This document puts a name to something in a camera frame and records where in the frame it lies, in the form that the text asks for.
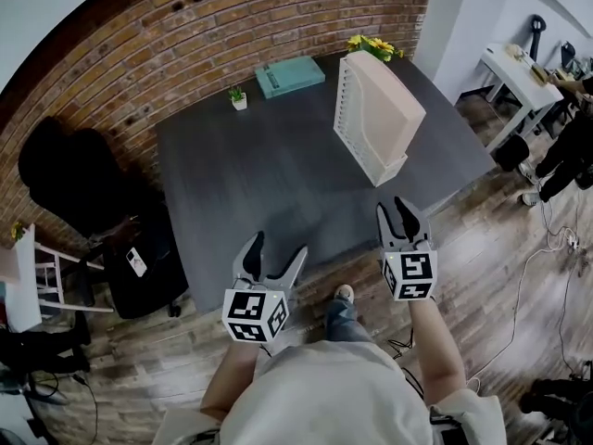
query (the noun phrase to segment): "white plastic file organizer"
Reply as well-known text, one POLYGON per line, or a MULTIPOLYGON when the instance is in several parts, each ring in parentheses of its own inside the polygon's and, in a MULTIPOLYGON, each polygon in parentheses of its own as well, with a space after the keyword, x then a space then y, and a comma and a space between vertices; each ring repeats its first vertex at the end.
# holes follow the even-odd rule
POLYGON ((406 86, 366 51, 340 60, 334 130, 378 186, 397 175, 426 112, 406 86))

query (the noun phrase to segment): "person's arm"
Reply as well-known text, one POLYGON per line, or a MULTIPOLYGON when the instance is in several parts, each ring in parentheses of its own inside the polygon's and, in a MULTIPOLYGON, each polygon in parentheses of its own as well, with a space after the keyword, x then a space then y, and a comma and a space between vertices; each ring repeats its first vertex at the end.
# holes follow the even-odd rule
POLYGON ((591 85, 590 83, 585 84, 583 81, 561 81, 556 77, 555 74, 549 76, 549 83, 554 84, 556 87, 561 87, 567 91, 576 94, 591 94, 587 88, 591 85))
POLYGON ((467 380, 460 351, 431 299, 410 301, 411 323, 423 376, 424 402, 436 404, 467 380))
POLYGON ((200 412, 220 421, 253 381, 259 344, 233 342, 212 377, 200 412))

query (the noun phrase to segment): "white t-shirt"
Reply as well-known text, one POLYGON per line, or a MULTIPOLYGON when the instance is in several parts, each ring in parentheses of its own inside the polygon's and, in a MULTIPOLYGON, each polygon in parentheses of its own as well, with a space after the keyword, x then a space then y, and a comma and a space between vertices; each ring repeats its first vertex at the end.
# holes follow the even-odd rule
POLYGON ((320 341, 284 350, 221 425, 200 414, 189 429, 178 420, 171 434, 168 418, 156 445, 463 445, 452 429, 468 445, 507 442, 498 398, 464 389, 429 411, 396 362, 372 343, 320 341))

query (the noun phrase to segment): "black table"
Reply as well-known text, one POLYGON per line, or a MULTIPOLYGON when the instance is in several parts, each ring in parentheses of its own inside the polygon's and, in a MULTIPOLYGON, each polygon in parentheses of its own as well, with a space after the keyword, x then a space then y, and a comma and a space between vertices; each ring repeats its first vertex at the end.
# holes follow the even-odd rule
POLYGON ((317 59, 325 83, 270 100, 242 84, 249 107, 226 92, 157 126, 171 222, 196 308, 222 304, 240 247, 263 230, 265 265, 284 267, 309 245, 307 269, 378 244, 375 207, 395 194, 427 209, 488 172, 492 158, 457 110, 407 59, 388 67, 426 110, 395 179, 374 188, 334 133, 339 56, 317 59))

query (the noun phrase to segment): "blue jeans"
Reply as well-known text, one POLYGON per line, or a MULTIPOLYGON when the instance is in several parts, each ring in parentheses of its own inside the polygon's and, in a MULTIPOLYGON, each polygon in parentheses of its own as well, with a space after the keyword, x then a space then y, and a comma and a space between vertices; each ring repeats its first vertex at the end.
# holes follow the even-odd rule
POLYGON ((336 297, 325 313, 325 339, 328 341, 368 341, 371 336, 357 321, 356 307, 342 297, 336 297))

